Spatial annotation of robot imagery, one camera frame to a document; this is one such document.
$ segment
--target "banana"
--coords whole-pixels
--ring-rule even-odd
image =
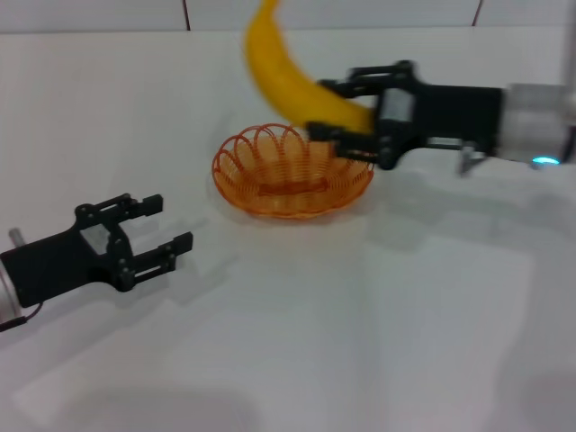
[[[275,11],[280,0],[263,0],[245,38],[248,68],[264,98],[280,115],[304,128],[325,122],[349,131],[371,133],[370,111],[305,76],[286,51]]]

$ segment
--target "wire basket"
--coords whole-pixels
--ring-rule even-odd
[[[282,124],[243,130],[227,139],[212,176],[230,204],[257,216],[306,220],[334,212],[360,197],[374,166],[334,157],[327,142],[309,142]]]

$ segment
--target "metal cylinder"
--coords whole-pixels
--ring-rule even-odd
[[[22,307],[4,264],[0,260],[0,324],[20,318]]]
[[[562,85],[513,85],[507,92],[500,125],[498,158],[533,165],[559,165],[569,145]]]

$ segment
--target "screw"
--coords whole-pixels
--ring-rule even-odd
[[[24,240],[22,232],[19,228],[10,229],[8,231],[8,237],[10,237],[10,240],[12,241],[12,244],[15,248],[19,248],[20,246],[24,246],[26,244],[26,241]]]

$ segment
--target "blue led light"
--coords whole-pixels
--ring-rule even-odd
[[[560,161],[558,159],[547,156],[535,157],[532,159],[532,163],[538,165],[560,165]]]

